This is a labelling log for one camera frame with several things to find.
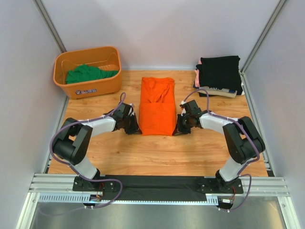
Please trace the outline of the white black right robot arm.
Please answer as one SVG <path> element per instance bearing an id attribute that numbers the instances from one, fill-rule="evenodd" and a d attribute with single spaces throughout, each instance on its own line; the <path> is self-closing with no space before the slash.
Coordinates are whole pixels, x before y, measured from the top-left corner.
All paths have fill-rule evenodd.
<path id="1" fill-rule="evenodd" d="M 241 172 L 259 160 L 260 154 L 265 151 L 262 137 L 248 116 L 237 119 L 218 115 L 209 109 L 203 111 L 195 100 L 182 101 L 180 107 L 182 113 L 177 115 L 173 136 L 190 134 L 193 127 L 224 135 L 230 157 L 216 172 L 214 186 L 219 192 L 226 192 Z"/>

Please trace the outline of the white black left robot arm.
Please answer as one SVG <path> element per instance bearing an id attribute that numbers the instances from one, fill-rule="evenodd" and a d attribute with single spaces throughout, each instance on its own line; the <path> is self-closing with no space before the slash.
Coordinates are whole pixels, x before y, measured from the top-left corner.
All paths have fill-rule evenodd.
<path id="1" fill-rule="evenodd" d="M 119 103 L 110 112 L 94 119 L 68 118 L 52 140 L 52 156 L 75 170 L 72 190 L 102 191 L 105 181 L 100 181 L 100 171 L 86 156 L 90 139 L 103 133 L 123 129 L 126 134 L 140 134 L 133 104 Z"/>

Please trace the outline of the orange t shirt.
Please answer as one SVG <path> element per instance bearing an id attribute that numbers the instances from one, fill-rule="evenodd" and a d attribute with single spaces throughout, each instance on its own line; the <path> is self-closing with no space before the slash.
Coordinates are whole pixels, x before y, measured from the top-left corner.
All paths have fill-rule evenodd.
<path id="1" fill-rule="evenodd" d="M 139 126 L 143 135 L 173 134 L 176 127 L 174 87 L 172 78 L 142 78 Z"/>

